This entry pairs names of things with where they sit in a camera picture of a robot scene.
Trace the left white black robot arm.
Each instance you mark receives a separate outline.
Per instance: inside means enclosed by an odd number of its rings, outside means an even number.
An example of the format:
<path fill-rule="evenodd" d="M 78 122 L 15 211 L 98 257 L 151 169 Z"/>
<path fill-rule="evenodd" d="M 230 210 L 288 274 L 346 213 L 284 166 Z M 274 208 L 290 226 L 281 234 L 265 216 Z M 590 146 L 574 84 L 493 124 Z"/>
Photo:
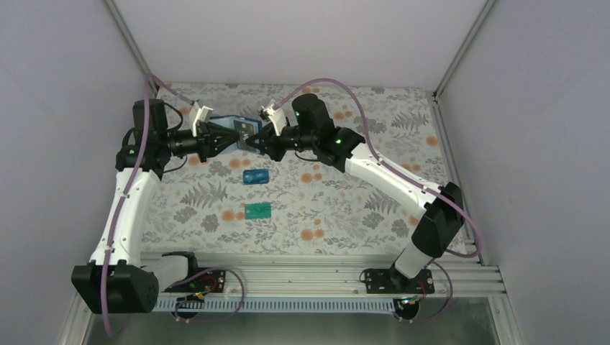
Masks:
<path fill-rule="evenodd" d="M 142 233 L 153 195 L 172 157 L 215 157 L 240 138 L 239 133 L 198 120 L 190 129 L 169 127 L 166 102 L 146 98 L 132 107 L 134 126 L 116 156 L 116 186 L 100 241 L 84 265 L 73 268 L 71 282 L 92 313 L 149 313 L 158 295 L 178 286 L 193 290 L 200 281 L 191 252 L 170 252 L 159 262 L 141 260 Z"/>

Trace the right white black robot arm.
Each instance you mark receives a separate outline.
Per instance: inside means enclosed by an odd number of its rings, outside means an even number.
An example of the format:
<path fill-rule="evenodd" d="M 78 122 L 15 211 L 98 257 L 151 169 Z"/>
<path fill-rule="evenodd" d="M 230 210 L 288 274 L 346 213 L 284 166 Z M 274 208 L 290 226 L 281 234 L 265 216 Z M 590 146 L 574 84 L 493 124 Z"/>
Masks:
<path fill-rule="evenodd" d="M 296 125 L 291 126 L 282 109 L 269 103 L 260 110 L 266 125 L 246 142 L 279 162 L 287 151 L 310 151 L 317 161 L 364 180 L 385 193 L 417 219 L 406 247 L 395 259 L 389 281 L 400 293 L 417 283 L 417 275 L 441 257 L 465 223 L 461 189 L 454 183 L 439 185 L 374 150 L 362 135 L 338 127 L 326 103 L 313 93 L 298 96 L 291 107 Z"/>

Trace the blue card holder wallet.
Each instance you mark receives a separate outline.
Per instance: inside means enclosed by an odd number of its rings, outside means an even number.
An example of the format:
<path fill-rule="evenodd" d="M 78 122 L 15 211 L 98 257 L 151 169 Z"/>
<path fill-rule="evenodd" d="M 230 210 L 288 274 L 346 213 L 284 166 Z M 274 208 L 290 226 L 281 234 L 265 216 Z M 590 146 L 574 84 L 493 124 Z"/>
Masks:
<path fill-rule="evenodd" d="M 261 151 L 247 143 L 247 139 L 258 134 L 263 124 L 261 120 L 251 119 L 243 116 L 213 116 L 207 124 L 213 124 L 222 128 L 220 154 L 227 155 L 235 151 L 260 154 Z"/>

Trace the green credit card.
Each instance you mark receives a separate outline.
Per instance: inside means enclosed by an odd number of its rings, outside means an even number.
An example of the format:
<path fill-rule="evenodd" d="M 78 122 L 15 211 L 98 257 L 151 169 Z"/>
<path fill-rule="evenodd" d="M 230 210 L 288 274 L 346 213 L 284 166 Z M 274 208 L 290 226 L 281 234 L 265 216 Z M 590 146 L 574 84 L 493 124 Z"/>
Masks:
<path fill-rule="evenodd" d="M 272 216 L 271 203 L 251 203 L 244 207 L 245 219 L 270 219 Z"/>

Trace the black credit card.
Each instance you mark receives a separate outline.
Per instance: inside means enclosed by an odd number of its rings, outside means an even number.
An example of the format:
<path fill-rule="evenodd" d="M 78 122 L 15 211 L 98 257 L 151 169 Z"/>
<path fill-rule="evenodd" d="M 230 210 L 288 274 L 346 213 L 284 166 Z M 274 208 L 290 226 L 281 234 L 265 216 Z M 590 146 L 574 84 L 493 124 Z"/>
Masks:
<path fill-rule="evenodd" d="M 259 154 L 260 150 L 247 143 L 247 140 L 263 128 L 262 122 L 259 120 L 236 118 L 233 120 L 234 129 L 239 133 L 240 138 L 236 143 L 238 150 Z"/>

